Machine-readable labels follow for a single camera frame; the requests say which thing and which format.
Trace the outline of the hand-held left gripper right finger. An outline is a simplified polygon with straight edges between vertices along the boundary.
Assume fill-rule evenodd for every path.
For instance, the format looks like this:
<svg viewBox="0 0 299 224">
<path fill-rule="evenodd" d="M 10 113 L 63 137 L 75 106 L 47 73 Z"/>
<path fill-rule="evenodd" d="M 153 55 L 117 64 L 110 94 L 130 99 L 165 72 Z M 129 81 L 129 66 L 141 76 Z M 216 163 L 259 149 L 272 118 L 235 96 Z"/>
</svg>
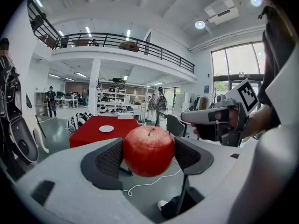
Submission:
<svg viewBox="0 0 299 224">
<path fill-rule="evenodd" d="M 175 158 L 183 171 L 187 187 L 207 197 L 225 178 L 240 155 L 239 147 L 228 147 L 205 141 L 176 137 Z"/>
</svg>

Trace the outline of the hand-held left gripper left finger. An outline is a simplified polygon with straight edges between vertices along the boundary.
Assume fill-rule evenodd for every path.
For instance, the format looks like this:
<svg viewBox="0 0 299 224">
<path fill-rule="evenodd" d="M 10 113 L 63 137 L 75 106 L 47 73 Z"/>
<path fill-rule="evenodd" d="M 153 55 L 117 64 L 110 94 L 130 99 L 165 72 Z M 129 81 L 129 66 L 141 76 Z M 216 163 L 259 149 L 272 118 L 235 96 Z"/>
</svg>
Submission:
<svg viewBox="0 0 299 224">
<path fill-rule="evenodd" d="M 32 211 L 51 224 L 153 224 L 123 192 L 121 138 L 47 157 L 15 184 Z"/>
</svg>

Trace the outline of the red apple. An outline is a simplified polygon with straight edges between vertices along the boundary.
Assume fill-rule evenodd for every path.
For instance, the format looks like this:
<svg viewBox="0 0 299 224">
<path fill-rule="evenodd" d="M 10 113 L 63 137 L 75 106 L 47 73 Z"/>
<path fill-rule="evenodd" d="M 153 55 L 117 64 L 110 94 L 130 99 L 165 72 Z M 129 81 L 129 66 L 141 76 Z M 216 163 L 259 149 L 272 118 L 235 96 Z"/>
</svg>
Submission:
<svg viewBox="0 0 299 224">
<path fill-rule="evenodd" d="M 123 158 L 127 167 L 141 177 L 155 177 L 165 172 L 174 156 L 174 140 L 156 126 L 140 126 L 123 140 Z"/>
</svg>

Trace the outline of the person's right forearm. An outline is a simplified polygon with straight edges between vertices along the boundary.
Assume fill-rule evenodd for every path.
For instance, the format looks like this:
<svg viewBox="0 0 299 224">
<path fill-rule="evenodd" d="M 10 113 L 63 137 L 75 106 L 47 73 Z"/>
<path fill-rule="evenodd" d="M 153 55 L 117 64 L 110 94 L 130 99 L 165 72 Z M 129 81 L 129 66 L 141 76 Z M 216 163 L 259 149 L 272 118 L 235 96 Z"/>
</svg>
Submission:
<svg viewBox="0 0 299 224">
<path fill-rule="evenodd" d="M 246 128 L 241 134 L 241 139 L 254 136 L 261 132 L 270 130 L 280 125 L 280 120 L 274 109 L 269 105 L 264 105 L 257 112 L 249 116 Z"/>
</svg>

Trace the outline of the clothes rack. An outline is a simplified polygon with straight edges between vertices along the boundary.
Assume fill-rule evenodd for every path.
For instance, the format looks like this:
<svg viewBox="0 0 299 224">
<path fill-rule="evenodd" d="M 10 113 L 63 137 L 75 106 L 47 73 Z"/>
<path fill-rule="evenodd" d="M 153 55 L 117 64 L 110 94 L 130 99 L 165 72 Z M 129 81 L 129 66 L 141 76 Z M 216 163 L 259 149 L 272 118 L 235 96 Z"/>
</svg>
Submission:
<svg viewBox="0 0 299 224">
<path fill-rule="evenodd" d="M 196 96 L 194 101 L 194 110 L 204 110 L 207 108 L 208 97 L 206 96 Z"/>
</svg>

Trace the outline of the white carved leg table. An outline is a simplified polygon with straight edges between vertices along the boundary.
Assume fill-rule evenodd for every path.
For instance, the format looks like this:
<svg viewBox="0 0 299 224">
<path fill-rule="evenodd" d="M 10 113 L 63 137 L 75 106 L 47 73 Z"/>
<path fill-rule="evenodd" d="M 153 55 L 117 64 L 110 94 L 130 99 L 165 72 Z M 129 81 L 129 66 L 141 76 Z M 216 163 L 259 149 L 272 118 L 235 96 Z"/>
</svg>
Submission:
<svg viewBox="0 0 299 224">
<path fill-rule="evenodd" d="M 48 154 L 49 149 L 45 146 L 45 144 L 43 142 L 43 134 L 42 134 L 40 128 L 35 127 L 33 129 L 33 136 L 34 136 L 34 140 L 36 142 L 36 146 L 41 147 L 43 149 L 43 151 Z"/>
</svg>

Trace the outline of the red cloth covered table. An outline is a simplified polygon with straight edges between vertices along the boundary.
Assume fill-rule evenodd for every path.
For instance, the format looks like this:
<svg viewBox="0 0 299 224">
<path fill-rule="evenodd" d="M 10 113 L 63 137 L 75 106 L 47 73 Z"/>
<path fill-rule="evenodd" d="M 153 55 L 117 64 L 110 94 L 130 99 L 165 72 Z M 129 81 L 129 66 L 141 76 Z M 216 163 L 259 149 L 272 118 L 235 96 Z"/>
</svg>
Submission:
<svg viewBox="0 0 299 224">
<path fill-rule="evenodd" d="M 112 126 L 110 132 L 100 131 L 102 126 Z M 70 148 L 80 147 L 97 141 L 113 138 L 125 138 L 126 135 L 137 128 L 139 124 L 135 119 L 118 119 L 117 117 L 92 116 L 70 137 Z"/>
</svg>

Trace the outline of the pile of black white shells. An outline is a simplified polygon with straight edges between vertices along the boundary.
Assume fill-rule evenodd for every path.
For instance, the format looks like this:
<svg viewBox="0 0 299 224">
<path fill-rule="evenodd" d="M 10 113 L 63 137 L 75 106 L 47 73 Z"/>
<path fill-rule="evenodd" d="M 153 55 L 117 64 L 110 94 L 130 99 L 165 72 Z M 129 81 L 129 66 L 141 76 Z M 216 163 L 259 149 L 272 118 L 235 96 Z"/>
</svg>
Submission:
<svg viewBox="0 0 299 224">
<path fill-rule="evenodd" d="M 93 115 L 91 113 L 76 113 L 68 119 L 68 130 L 70 133 L 77 131 L 83 126 Z"/>
</svg>

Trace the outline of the large black oval shell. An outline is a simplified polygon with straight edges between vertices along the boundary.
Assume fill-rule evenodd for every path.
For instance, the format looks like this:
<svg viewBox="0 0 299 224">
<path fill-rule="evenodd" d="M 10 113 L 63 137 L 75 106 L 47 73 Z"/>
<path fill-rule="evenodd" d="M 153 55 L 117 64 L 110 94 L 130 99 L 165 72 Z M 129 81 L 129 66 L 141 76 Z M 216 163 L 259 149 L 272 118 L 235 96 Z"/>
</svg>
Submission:
<svg viewBox="0 0 299 224">
<path fill-rule="evenodd" d="M 18 152 L 26 161 L 36 162 L 38 160 L 38 150 L 25 119 L 20 116 L 12 120 L 9 128 Z"/>
</svg>

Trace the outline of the white rectangular box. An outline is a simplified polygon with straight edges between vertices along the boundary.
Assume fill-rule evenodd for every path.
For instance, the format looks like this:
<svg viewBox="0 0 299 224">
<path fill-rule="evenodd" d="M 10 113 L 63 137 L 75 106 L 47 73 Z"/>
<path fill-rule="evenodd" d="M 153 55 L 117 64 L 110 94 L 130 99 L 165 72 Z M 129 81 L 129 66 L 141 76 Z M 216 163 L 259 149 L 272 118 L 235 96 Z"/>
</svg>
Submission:
<svg viewBox="0 0 299 224">
<path fill-rule="evenodd" d="M 134 119 L 134 114 L 132 112 L 119 112 L 117 114 L 117 119 L 119 120 Z"/>
</svg>

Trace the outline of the glass entrance front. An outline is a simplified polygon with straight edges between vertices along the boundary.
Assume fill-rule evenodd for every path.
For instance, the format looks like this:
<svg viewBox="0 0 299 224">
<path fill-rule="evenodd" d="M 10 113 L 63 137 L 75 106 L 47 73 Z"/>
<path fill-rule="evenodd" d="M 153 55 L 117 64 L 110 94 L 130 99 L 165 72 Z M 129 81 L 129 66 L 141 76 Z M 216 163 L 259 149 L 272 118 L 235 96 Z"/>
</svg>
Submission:
<svg viewBox="0 0 299 224">
<path fill-rule="evenodd" d="M 255 93 L 263 84 L 265 52 L 262 42 L 250 42 L 211 52 L 213 68 L 213 102 L 217 95 L 226 94 L 244 79 Z"/>
</svg>

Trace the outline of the white office desks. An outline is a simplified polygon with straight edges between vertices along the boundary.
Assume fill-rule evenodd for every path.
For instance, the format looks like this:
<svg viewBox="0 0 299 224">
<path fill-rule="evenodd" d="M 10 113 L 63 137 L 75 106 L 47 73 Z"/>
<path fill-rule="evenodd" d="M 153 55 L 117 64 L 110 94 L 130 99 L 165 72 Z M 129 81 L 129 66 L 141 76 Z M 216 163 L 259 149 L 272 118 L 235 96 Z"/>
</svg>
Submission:
<svg viewBox="0 0 299 224">
<path fill-rule="evenodd" d="M 57 105 L 62 109 L 71 107 L 73 109 L 78 108 L 78 99 L 74 95 L 56 98 L 55 101 L 57 101 Z"/>
</svg>

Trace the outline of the white shelf unit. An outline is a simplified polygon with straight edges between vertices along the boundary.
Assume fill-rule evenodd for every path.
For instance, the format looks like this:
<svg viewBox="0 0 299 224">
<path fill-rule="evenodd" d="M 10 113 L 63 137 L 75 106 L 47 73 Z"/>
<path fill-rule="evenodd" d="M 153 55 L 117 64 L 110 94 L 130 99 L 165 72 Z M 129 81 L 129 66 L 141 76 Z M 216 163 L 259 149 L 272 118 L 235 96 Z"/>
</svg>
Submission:
<svg viewBox="0 0 299 224">
<path fill-rule="evenodd" d="M 146 112 L 146 104 L 145 96 L 138 94 L 136 89 L 130 94 L 126 90 L 118 90 L 114 87 L 98 88 L 96 114 L 99 116 L 117 116 L 120 112 L 129 112 L 133 113 L 134 116 L 142 117 Z"/>
</svg>

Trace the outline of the person's black clothing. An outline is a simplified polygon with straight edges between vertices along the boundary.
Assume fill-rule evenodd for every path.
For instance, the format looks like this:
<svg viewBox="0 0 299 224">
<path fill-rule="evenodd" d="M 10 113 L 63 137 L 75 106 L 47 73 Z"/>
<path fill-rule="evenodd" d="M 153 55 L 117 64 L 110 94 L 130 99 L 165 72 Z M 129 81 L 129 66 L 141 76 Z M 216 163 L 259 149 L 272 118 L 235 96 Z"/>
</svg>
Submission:
<svg viewBox="0 0 299 224">
<path fill-rule="evenodd" d="M 258 92 L 261 104 L 274 107 L 266 94 L 274 78 L 278 75 L 284 64 L 294 50 L 295 42 L 283 19 L 271 6 L 265 6 L 259 18 L 266 16 L 266 28 L 263 32 L 263 45 L 265 52 L 265 69 L 263 84 Z"/>
</svg>

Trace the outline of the white ceiling air conditioner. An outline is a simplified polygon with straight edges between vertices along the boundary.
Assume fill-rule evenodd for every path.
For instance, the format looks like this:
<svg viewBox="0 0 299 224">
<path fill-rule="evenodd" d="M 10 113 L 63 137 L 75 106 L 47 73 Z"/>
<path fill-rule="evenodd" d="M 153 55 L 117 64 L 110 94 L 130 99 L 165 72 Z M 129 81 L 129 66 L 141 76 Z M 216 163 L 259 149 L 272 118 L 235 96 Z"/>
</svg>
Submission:
<svg viewBox="0 0 299 224">
<path fill-rule="evenodd" d="M 238 8 L 233 0 L 217 0 L 205 8 L 208 22 L 219 25 L 231 19 L 239 17 Z"/>
</svg>

